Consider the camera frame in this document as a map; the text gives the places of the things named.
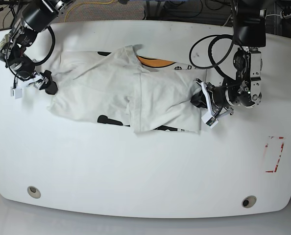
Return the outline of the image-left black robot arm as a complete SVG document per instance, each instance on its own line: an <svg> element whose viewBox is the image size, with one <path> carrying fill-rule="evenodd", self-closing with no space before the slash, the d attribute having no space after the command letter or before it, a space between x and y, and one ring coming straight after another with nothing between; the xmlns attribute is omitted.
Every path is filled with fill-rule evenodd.
<svg viewBox="0 0 291 235"><path fill-rule="evenodd" d="M58 92L56 82L53 81L51 72L37 72L36 67L44 64L52 55L56 38L50 24L65 12L73 0L33 0L28 3L11 30L0 42L0 61L5 63L14 75L11 95L14 98L23 97L23 88L33 86L37 90L44 90L49 95ZM30 59L25 51L36 40L37 35L48 30L51 36L49 52L41 61Z"/></svg>

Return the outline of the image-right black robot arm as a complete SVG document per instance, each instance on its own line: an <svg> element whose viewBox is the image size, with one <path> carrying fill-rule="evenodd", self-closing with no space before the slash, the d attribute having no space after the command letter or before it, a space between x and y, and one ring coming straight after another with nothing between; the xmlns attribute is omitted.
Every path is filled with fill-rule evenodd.
<svg viewBox="0 0 291 235"><path fill-rule="evenodd" d="M191 98L191 103L206 109L202 115L202 121L214 128L218 120L225 115L232 115L235 106L253 108L261 103L261 47L266 46L265 3L257 0L232 0L231 20L233 33L210 35L212 38L208 45L208 58L211 62L208 69L215 69L223 78L220 86L210 82L198 80L201 92ZM213 58L213 46L222 39L230 39L231 44L224 57L216 62ZM233 66L236 69L236 77L231 78L219 67L230 54L234 45L239 48L233 57Z"/></svg>

